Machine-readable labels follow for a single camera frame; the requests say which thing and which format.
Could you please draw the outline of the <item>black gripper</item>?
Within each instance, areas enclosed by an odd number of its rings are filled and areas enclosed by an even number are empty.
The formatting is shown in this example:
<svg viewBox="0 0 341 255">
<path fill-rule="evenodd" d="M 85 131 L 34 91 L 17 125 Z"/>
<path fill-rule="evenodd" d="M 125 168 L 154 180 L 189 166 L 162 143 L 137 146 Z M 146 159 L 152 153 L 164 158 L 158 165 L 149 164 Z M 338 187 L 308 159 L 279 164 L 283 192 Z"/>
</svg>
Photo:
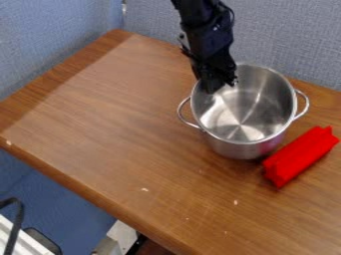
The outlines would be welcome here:
<svg viewBox="0 0 341 255">
<path fill-rule="evenodd" d="M 233 13 L 219 13 L 200 25 L 181 22 L 188 38 L 183 51 L 191 58 L 195 75 L 201 80 L 200 87 L 211 95 L 225 85 L 233 87 L 237 82 L 237 67 L 229 52 L 233 25 Z"/>
</svg>

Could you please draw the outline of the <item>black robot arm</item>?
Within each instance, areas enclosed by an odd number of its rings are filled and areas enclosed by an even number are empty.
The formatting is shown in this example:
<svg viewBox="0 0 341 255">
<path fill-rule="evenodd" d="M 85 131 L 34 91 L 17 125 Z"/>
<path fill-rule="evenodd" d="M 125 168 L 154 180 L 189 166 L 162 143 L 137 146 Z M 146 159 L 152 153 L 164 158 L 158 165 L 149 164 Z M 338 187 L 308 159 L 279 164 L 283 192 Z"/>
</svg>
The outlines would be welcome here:
<svg viewBox="0 0 341 255">
<path fill-rule="evenodd" d="M 231 56 L 235 12 L 221 0 L 170 0 L 180 13 L 183 53 L 209 94 L 237 83 Z"/>
</svg>

